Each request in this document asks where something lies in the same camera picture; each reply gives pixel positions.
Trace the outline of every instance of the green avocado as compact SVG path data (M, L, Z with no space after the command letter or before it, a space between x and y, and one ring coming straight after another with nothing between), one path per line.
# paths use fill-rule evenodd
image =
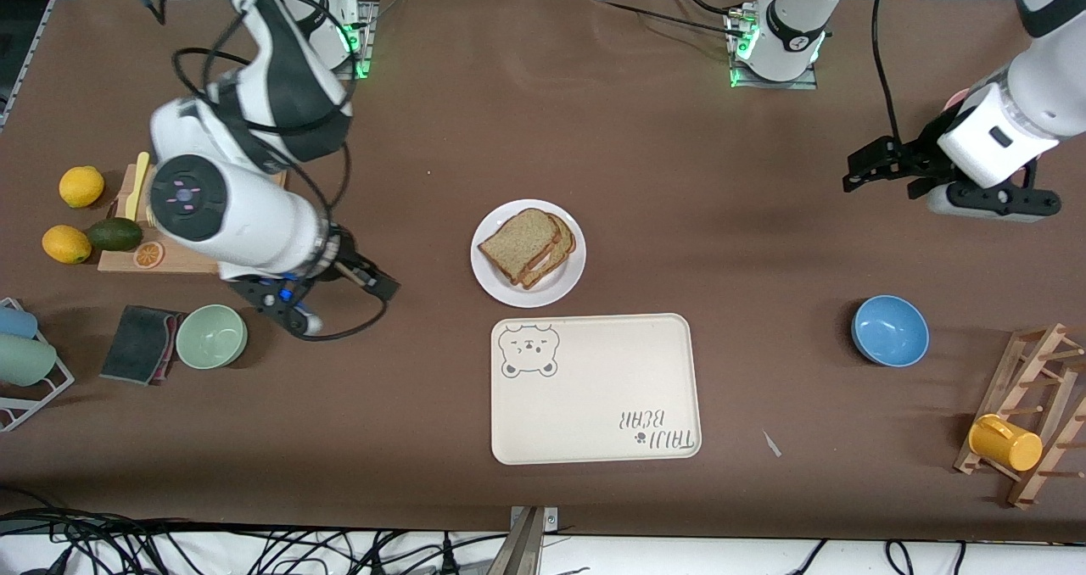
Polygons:
M131 250L143 240L143 230L128 218L104 218L87 229L87 239L101 250Z

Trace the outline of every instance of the cup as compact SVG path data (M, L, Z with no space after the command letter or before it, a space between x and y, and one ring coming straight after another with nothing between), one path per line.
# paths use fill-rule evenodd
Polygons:
M31 386L56 364L56 349L36 339L0 334L0 380Z
M969 429L969 449L997 463L1026 471L1040 460L1040 437L996 414L985 414Z
M38 320L29 312L0 305L0 334L34 339L38 335Z

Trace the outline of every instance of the bread slice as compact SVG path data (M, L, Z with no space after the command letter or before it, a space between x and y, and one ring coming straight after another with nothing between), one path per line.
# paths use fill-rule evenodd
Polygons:
M577 237L573 236L573 232L570 230L569 225L566 225L565 221L554 214L551 214L550 212L547 213L547 216L550 216L551 221L554 221L555 224L558 225L558 232L561 237L558 239L558 243L554 246L554 249L551 250L551 254L548 254L546 260L543 261L542 265L539 267L531 266L522 276L520 276L520 285L523 285L523 288L526 289L534 288L536 283L543 280L543 277L551 272L558 270L558 266L563 265L563 263L569 259L569 255L577 250Z
M513 285L542 262L561 238L557 223L538 208L528 208L506 221L500 230L479 245L487 259Z

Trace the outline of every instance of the light green bowl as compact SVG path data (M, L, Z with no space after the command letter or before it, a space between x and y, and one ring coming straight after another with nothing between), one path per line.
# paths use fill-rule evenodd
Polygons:
M241 316L226 305L204 305L177 330L177 355L194 370L229 365L245 349L249 329Z

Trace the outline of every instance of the folded cloth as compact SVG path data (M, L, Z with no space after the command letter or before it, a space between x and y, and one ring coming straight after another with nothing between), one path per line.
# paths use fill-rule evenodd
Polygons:
M162 384L174 354L180 312L127 305L121 314L101 377L147 386Z

